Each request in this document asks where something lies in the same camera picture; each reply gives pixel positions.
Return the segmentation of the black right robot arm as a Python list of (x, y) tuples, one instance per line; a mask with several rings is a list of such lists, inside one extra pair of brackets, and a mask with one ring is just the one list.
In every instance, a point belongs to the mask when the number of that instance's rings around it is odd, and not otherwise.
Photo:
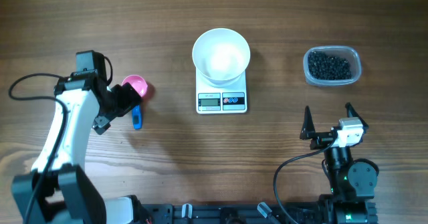
[(319, 223), (378, 223), (375, 197), (379, 168), (366, 158), (354, 159), (351, 148), (362, 142), (368, 124), (351, 103), (345, 105), (346, 118), (328, 132), (317, 132), (310, 108), (305, 107), (300, 139), (310, 140), (311, 150), (324, 153), (322, 168), (331, 193), (320, 195), (317, 204)]

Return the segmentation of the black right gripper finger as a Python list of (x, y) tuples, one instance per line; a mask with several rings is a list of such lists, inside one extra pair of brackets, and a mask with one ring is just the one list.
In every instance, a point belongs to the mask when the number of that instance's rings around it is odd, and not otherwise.
[(304, 110), (304, 121), (300, 132), (300, 139), (308, 140), (308, 139), (313, 139), (315, 137), (316, 137), (316, 131), (315, 131), (312, 115), (310, 112), (310, 107), (306, 106)]
[(346, 108), (346, 114), (348, 118), (353, 118), (356, 117), (358, 118), (361, 123), (362, 123), (362, 129), (363, 130), (368, 130), (369, 129), (369, 125), (364, 121), (364, 119), (357, 113), (357, 111), (353, 108), (352, 104), (350, 102), (347, 102), (345, 104), (345, 108)]

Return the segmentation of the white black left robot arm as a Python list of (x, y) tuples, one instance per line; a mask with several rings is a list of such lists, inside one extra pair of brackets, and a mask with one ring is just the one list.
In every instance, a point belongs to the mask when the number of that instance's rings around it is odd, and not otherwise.
[(58, 77), (50, 100), (56, 111), (30, 173), (14, 177), (11, 192), (24, 223), (146, 223), (150, 214), (134, 195), (105, 200), (84, 172), (91, 131), (101, 135), (111, 121), (142, 99), (130, 85), (111, 86), (110, 60), (101, 53), (76, 55), (76, 71)]

